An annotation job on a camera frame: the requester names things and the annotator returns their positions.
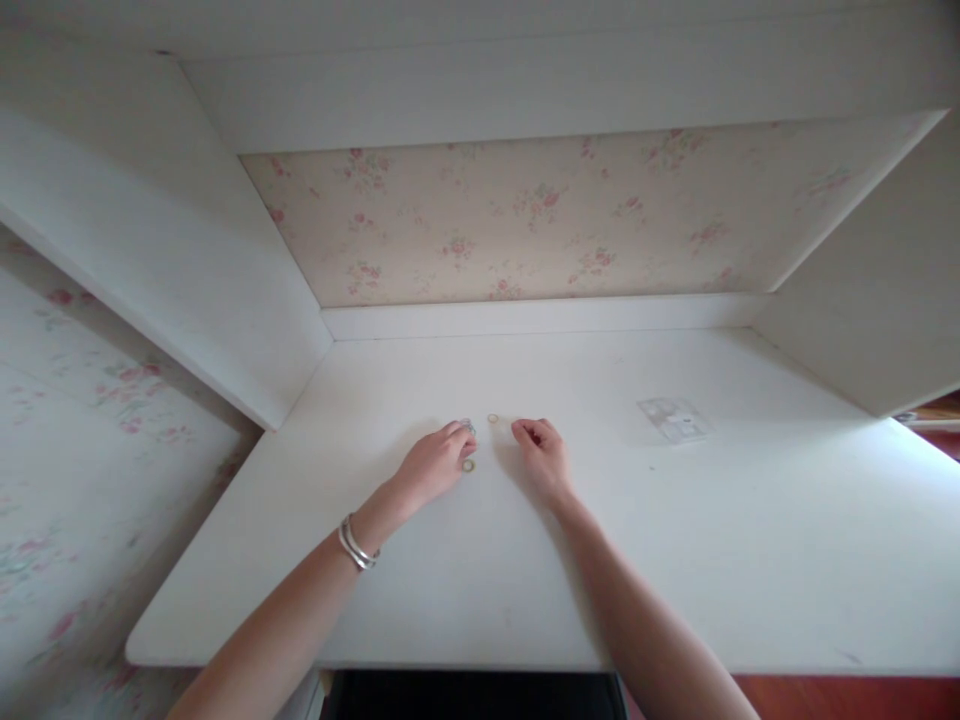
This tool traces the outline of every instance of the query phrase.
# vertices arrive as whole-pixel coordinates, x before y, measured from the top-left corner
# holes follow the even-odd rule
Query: person's left hand
[[[463,461],[477,450],[477,439],[452,422],[417,440],[390,482],[403,488],[413,512],[452,488],[463,473]]]

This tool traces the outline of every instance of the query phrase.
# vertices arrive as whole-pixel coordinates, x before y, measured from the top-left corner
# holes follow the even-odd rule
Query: bangle
[[[377,564],[377,558],[380,557],[380,551],[377,550],[377,552],[371,557],[360,549],[360,545],[357,543],[356,538],[353,537],[353,530],[350,528],[350,518],[352,517],[353,513],[350,513],[343,519],[343,522],[340,523],[340,544],[343,545],[343,549],[347,551],[347,554],[357,564],[357,567],[360,568],[361,571],[369,570]]]

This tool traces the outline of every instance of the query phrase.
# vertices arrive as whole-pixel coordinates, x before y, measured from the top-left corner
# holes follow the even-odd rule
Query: floral wallpaper
[[[261,430],[0,225],[0,717],[162,718],[123,644]]]
[[[241,160],[323,307],[768,291],[926,118]]]

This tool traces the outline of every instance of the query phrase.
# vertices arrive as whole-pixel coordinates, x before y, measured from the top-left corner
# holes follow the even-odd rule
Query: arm
[[[354,513],[361,549],[373,555],[417,510],[453,487],[476,449],[460,423],[420,439],[397,474]],[[313,664],[359,575],[334,531],[237,628],[168,720],[273,718]]]
[[[716,656],[610,545],[570,481],[563,438],[548,420],[513,434],[536,495],[563,529],[617,671],[656,720],[759,720]]]

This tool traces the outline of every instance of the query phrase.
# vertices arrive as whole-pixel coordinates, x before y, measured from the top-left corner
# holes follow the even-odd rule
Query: white desk
[[[669,445],[636,405],[658,396],[715,434]],[[414,439],[470,417],[476,470],[383,548],[318,662],[602,667],[563,546],[511,479],[519,415],[555,422],[586,503],[732,671],[960,673],[960,465],[750,330],[337,343],[128,657],[207,662]]]

